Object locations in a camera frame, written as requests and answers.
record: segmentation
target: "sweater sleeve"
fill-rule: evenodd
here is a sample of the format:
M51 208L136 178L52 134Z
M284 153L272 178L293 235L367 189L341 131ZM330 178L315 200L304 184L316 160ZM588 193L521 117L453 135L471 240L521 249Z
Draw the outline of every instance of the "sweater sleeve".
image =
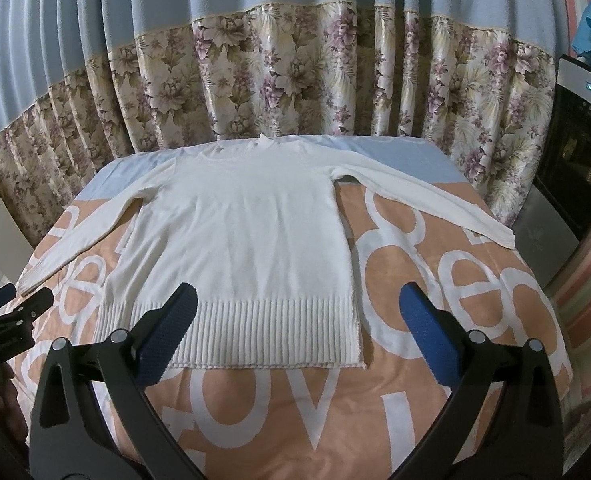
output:
M384 198L465 227L508 249L515 248L515 236L511 229L479 206L439 187L394 170L361 153L335 150L313 143L306 143L303 152L312 156L316 166L325 167L333 180L352 176Z
M93 247L108 235L128 206L138 198L151 200L172 176L176 158L172 158L145 174L114 198L98 207L64 237L49 248L39 262L20 277L16 290L21 296L34 291L58 270L72 262L80 253Z

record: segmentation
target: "blue gripper pad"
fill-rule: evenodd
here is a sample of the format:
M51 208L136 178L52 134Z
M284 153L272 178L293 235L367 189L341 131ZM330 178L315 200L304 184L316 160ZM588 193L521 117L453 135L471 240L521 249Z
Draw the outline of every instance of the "blue gripper pad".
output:
M181 283L159 309L161 317L138 351L138 386L144 388L160 381L173 353L196 316L197 309L198 295L195 288L189 283Z
M450 316L464 334L457 320L450 312L435 308L415 282L407 283L400 290L400 313L435 380L450 388L458 386L462 378L461 355L459 345L453 339L459 335L458 330L449 333L452 323L445 318Z

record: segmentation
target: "bed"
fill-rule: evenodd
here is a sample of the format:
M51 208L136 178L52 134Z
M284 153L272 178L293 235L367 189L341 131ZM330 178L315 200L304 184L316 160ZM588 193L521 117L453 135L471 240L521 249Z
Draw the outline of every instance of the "bed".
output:
M426 140L304 138L363 153L486 208L448 158ZM41 241L28 267L142 174L172 156L205 148L208 144L139 153L103 168ZM410 281L418 282L466 330L478 328L505 344L541 339L560 397L568 391L572 371L562 331L517 251L385 200L349 180L336 183L336 199L354 258L367 369L168 368L146 394L210 479L387 478L428 430L449 394L433 379L399 314L400 287ZM12 361L27 417L51 342L58 336L74 344L91 342L103 282L119 265L138 206L133 204L111 234L45 283L54 292L54 307L34 324L34 348ZM106 391L96 386L118 447L137 458ZM460 459L482 438L499 386L490 390Z

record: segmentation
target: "curtain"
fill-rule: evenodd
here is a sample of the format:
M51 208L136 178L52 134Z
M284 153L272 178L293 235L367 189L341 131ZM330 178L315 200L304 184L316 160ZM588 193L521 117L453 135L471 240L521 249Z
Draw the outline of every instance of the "curtain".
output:
M116 157L260 133L424 137L511 225L568 44L563 0L0 0L7 27L0 195L33 245Z

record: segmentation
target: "white sweater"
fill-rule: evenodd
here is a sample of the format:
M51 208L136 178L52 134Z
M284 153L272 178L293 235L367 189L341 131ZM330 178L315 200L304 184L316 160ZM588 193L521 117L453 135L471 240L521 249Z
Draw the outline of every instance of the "white sweater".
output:
M351 253L333 187L346 175L514 248L510 229L431 184L359 153L261 136L155 168L51 247L17 289L35 290L143 198L106 280L94 340L133 327L188 282L198 313L171 366L362 366Z

